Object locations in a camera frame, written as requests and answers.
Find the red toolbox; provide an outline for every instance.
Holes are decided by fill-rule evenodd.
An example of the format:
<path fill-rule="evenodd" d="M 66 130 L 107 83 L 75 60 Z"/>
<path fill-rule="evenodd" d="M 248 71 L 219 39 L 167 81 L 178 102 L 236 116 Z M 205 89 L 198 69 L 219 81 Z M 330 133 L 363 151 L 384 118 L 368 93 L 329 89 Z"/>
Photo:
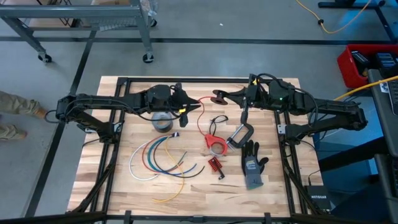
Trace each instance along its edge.
<path fill-rule="evenodd" d="M 350 44 L 345 51 L 337 58 L 338 66 L 343 75 L 344 83 L 348 88 L 358 88 L 368 84 L 368 78 L 359 74 L 358 69 L 351 54 L 357 50 L 371 60 L 373 55 L 378 52 L 394 52 L 398 55 L 398 45 L 381 44 Z"/>

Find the person's leg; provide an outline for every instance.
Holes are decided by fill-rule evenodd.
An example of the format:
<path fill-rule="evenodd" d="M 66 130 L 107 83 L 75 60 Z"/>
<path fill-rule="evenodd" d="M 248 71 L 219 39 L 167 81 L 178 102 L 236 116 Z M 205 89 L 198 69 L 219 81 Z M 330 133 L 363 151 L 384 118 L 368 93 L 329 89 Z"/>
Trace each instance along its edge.
<path fill-rule="evenodd" d="M 0 140 L 17 140 L 24 139 L 26 132 L 17 129 L 12 124 L 0 124 Z"/>
<path fill-rule="evenodd" d="M 35 100 L 27 100 L 23 97 L 0 91 L 0 112 L 9 114 L 28 114 L 43 118 L 45 110 Z"/>

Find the metal cart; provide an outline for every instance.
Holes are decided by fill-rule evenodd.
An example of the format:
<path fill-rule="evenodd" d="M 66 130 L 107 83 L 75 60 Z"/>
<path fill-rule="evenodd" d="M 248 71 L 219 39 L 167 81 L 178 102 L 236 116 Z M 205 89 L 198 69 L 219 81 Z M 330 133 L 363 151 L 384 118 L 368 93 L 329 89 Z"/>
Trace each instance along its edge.
<path fill-rule="evenodd" d="M 36 30 L 136 30 L 141 35 L 146 53 L 143 62 L 154 61 L 149 27 L 157 21 L 143 10 L 140 0 L 129 0 L 128 5 L 78 5 L 70 0 L 49 0 L 38 5 L 0 4 L 0 17 L 39 54 L 39 60 L 52 61 L 40 42 L 33 36 Z M 63 27 L 29 27 L 20 18 L 59 18 Z"/>

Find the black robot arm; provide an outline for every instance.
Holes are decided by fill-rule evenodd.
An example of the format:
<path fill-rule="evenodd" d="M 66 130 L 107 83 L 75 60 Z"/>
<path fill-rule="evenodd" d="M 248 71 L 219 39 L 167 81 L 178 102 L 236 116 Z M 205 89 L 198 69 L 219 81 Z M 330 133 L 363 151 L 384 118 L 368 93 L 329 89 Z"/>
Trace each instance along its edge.
<path fill-rule="evenodd" d="M 290 124 L 280 125 L 279 133 L 285 134 L 285 141 L 289 144 L 300 144 L 300 140 L 308 134 L 319 133 L 331 129 L 344 128 L 359 131 L 367 125 L 363 110 L 355 102 L 340 102 L 333 100 L 321 100 L 314 98 L 308 92 L 294 87 L 292 84 L 276 79 L 272 75 L 271 80 L 261 78 L 261 75 L 251 74 L 248 87 L 242 90 L 227 93 L 221 90 L 214 90 L 216 97 L 212 102 L 225 105 L 224 98 L 230 99 L 241 108 L 260 108 L 283 113 L 288 111 L 292 115 L 304 114 L 330 114 L 327 118 L 313 122 L 312 124 Z M 269 90 L 265 91 L 261 85 L 268 85 Z"/>
<path fill-rule="evenodd" d="M 139 93 L 125 96 L 93 96 L 79 94 L 66 96 L 58 101 L 56 118 L 63 122 L 77 122 L 84 131 L 96 131 L 100 142 L 114 143 L 119 135 L 121 123 L 102 122 L 85 110 L 122 110 L 141 116 L 143 113 L 170 112 L 180 119 L 180 126 L 188 123 L 187 114 L 199 108 L 199 101 L 189 98 L 181 83 L 173 86 L 156 85 Z"/>

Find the blue wire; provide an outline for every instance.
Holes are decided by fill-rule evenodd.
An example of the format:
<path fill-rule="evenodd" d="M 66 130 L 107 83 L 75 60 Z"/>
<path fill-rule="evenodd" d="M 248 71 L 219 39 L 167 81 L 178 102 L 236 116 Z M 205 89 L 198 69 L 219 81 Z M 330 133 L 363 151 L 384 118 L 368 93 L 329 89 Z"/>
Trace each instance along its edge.
<path fill-rule="evenodd" d="M 149 148 L 149 150 L 148 150 L 148 156 L 147 156 L 147 157 L 148 157 L 148 164 L 149 164 L 149 165 L 152 167 L 152 169 L 153 169 L 154 171 L 156 171 L 156 172 L 160 172 L 160 173 L 168 174 L 168 175 L 173 175 L 173 176 L 178 176 L 178 175 L 181 175 L 181 173 L 179 173 L 179 174 L 170 174 L 170 173 L 168 173 L 168 172 L 164 172 L 164 171 L 158 170 L 158 169 L 153 165 L 153 163 L 150 161 L 150 153 L 152 152 L 153 148 L 154 148 L 156 145 L 162 143 L 162 142 L 163 142 L 164 140 L 166 140 L 167 138 L 168 138 L 168 136 L 162 137 L 162 138 L 158 139 L 155 143 L 153 143 L 153 144 L 150 146 L 150 148 Z M 193 165 L 193 167 L 192 167 L 191 169 L 189 169 L 189 170 L 183 172 L 183 174 L 186 174 L 187 172 L 192 171 L 196 166 L 197 166 L 197 164 Z"/>

